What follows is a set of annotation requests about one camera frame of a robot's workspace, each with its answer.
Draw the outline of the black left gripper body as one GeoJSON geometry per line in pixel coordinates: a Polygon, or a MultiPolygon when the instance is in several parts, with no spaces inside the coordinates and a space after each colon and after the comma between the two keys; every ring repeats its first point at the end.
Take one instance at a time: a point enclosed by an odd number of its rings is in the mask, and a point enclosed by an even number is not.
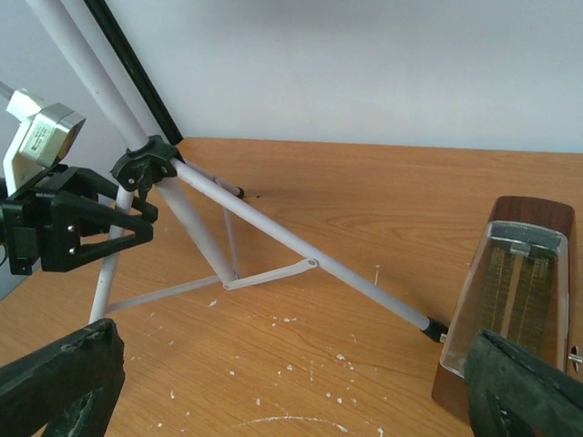
{"type": "Polygon", "coordinates": [[[53,272],[80,266],[77,176],[68,166],[44,170],[1,201],[1,241],[12,274],[29,276],[36,263],[53,272]]]}

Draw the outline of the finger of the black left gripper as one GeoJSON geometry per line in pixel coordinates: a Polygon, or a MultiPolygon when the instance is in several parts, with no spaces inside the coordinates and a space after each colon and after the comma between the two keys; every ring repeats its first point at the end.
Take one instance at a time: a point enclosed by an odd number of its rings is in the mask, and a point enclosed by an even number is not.
{"type": "Polygon", "coordinates": [[[140,198],[128,214],[64,191],[50,202],[43,234],[43,270],[68,272],[153,239],[154,206],[140,198]]]}
{"type": "Polygon", "coordinates": [[[120,208],[121,201],[118,200],[118,194],[128,195],[129,209],[136,210],[139,213],[138,216],[149,224],[157,221],[159,210],[146,200],[137,198],[132,192],[126,191],[90,168],[74,167],[71,170],[74,171],[74,192],[79,196],[94,201],[99,201],[100,197],[115,200],[120,208]]]}

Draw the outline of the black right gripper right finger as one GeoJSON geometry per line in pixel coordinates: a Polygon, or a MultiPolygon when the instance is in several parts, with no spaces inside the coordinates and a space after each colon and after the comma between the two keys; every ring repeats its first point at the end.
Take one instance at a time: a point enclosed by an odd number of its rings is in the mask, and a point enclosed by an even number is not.
{"type": "Polygon", "coordinates": [[[491,330],[464,366],[475,436],[580,436],[582,383],[491,330]]]}

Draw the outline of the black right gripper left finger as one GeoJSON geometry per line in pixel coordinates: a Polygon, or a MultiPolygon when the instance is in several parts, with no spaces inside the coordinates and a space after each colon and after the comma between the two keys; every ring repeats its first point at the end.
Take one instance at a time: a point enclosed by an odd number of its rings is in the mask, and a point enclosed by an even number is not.
{"type": "Polygon", "coordinates": [[[97,320],[1,368],[1,434],[103,436],[125,377],[117,325],[97,320]]]}

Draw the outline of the clear plastic metronome cover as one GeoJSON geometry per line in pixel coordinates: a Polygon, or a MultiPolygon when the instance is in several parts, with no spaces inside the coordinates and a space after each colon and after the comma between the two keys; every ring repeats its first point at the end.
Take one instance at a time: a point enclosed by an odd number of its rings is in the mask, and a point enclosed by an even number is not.
{"type": "Polygon", "coordinates": [[[568,336],[569,246],[561,232],[518,221],[486,225],[441,353],[464,374],[470,343],[491,330],[563,370],[568,336]]]}

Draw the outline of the brown wooden metronome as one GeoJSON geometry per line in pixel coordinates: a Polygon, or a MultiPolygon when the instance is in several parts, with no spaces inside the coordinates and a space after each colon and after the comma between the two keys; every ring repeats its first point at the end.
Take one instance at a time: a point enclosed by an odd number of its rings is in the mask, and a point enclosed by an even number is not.
{"type": "Polygon", "coordinates": [[[544,198],[496,200],[472,259],[453,319],[436,337],[444,347],[432,398],[470,423],[464,365],[480,330],[491,330],[569,376],[576,324],[574,209],[544,198]]]}

